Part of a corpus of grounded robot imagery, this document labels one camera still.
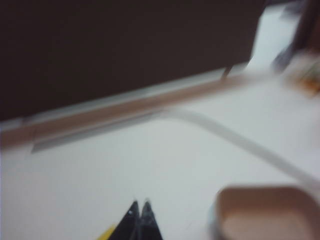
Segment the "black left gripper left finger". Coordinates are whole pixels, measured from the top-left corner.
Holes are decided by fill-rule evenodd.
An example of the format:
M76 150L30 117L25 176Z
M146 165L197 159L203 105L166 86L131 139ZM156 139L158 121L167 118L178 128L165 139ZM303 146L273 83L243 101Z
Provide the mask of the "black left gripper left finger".
M137 240L139 222L139 204L135 200L113 232L114 240Z

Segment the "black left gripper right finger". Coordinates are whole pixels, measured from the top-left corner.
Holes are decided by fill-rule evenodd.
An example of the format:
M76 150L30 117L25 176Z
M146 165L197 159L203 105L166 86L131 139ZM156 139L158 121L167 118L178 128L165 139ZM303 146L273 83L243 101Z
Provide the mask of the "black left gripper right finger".
M146 200L139 218L139 240L163 240L160 228L149 200Z

